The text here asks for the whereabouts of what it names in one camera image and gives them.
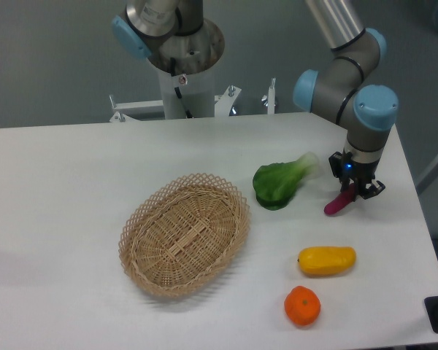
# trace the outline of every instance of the toy vegetable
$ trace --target toy vegetable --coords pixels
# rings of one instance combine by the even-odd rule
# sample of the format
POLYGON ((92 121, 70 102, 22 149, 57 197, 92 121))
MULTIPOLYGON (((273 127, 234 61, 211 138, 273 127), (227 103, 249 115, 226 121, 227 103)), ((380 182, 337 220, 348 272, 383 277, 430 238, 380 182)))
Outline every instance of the toy vegetable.
POLYGON ((261 166, 253 177, 256 200, 268 210, 284 208, 295 195, 300 181, 317 165, 316 155, 308 152, 293 162, 261 166))
POLYGON ((350 246, 312 246, 299 253, 298 262, 309 275, 335 275, 355 264, 356 251, 350 246))
POLYGON ((324 207, 324 214, 335 215, 339 213, 343 208, 354 201, 355 195, 356 185, 352 183, 346 191, 341 192, 333 201, 324 207))
POLYGON ((321 304, 316 294, 308 288, 297 286, 284 301, 288 318, 298 326, 312 324, 320 314, 321 304))

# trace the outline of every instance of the black cable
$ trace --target black cable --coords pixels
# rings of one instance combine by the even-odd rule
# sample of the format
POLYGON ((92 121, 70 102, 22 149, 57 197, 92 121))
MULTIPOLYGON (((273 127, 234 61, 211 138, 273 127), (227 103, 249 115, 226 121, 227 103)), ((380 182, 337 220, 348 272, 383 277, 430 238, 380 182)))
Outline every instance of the black cable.
MULTIPOLYGON (((175 58, 171 57, 170 58, 170 76, 171 77, 175 77, 175 58)), ((185 115, 187 116, 188 119, 193 118, 193 115, 190 112, 190 109, 188 109, 185 104, 183 103, 182 100, 182 93, 180 92, 180 88, 179 87, 175 87, 175 95, 177 95, 178 99, 180 100, 180 103, 183 106, 183 110, 185 111, 185 115)))

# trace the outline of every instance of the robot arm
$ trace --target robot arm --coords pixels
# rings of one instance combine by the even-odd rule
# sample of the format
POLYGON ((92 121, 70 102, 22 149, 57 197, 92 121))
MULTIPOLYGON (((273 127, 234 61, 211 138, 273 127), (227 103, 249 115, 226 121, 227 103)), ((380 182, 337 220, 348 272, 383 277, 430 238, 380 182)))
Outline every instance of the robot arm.
POLYGON ((371 198, 385 186, 375 181, 391 127, 396 121, 398 99, 385 86, 361 84, 382 61, 386 42, 374 29, 365 29, 348 0, 306 0, 333 52, 322 72, 308 70, 296 83, 294 103, 347 129, 343 153, 330 158, 333 175, 347 190, 355 184, 353 200, 371 198))
MULTIPOLYGON (((363 27, 349 0, 305 1, 334 59, 326 70, 308 70, 300 76, 293 101, 347 129, 343 152, 329 158, 333 175, 341 182, 341 191, 353 182, 353 200, 358 195, 371 198, 385 188, 374 173, 399 102, 388 87, 360 86, 382 61, 386 42, 376 30, 363 27)), ((223 52, 222 34, 203 18, 202 0, 128 0, 112 29, 133 56, 149 57, 156 68, 172 76, 206 71, 223 52)), ((178 87, 175 90, 181 101, 178 87)), ((182 108, 188 117, 189 109, 182 108)))

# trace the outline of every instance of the metal bracket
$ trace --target metal bracket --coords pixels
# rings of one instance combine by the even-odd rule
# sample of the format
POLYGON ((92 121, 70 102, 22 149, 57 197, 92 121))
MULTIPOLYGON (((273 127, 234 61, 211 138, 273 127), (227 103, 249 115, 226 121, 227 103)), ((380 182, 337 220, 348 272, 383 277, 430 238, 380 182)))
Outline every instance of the metal bracket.
MULTIPOLYGON (((182 86, 181 78, 185 78, 185 83, 188 84, 188 78, 186 74, 177 75, 172 77, 172 84, 175 86, 182 86)), ((234 102, 239 97, 242 89, 239 87, 230 85, 223 95, 215 96, 215 117, 228 117, 229 115, 236 115, 237 111, 234 109, 234 102)), ((120 121, 124 122, 127 119, 138 120, 130 118, 126 114, 152 114, 162 113, 164 111, 164 104, 162 100, 157 101, 141 101, 130 102, 125 104, 115 103, 113 95, 109 95, 110 104, 112 106, 113 116, 110 118, 110 122, 120 121)))
POLYGON ((435 158, 428 164, 426 169, 422 171, 422 174, 418 177, 415 183, 415 189, 417 194, 421 195, 422 192, 430 186, 430 184, 438 177, 438 154, 435 158))

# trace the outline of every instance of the gray wall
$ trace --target gray wall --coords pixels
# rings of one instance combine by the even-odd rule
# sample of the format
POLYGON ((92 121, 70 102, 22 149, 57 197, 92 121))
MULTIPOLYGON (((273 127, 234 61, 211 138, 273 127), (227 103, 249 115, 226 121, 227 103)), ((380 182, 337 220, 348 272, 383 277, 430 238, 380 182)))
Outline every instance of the gray wall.
MULTIPOLYGON (((427 1, 355 0, 367 27, 388 41, 385 63, 368 83, 399 95, 397 127, 413 178, 438 152, 438 35, 427 1)), ((0 0, 0 128, 101 123, 117 101, 160 99, 155 73, 118 46, 110 21, 121 0, 0 0)), ((277 78, 278 112, 296 112, 291 92, 306 69, 331 60, 303 0, 205 0, 205 15, 226 36, 216 92, 244 92, 241 114, 262 113, 260 97, 277 78)), ((438 236, 438 180, 420 197, 438 236)))

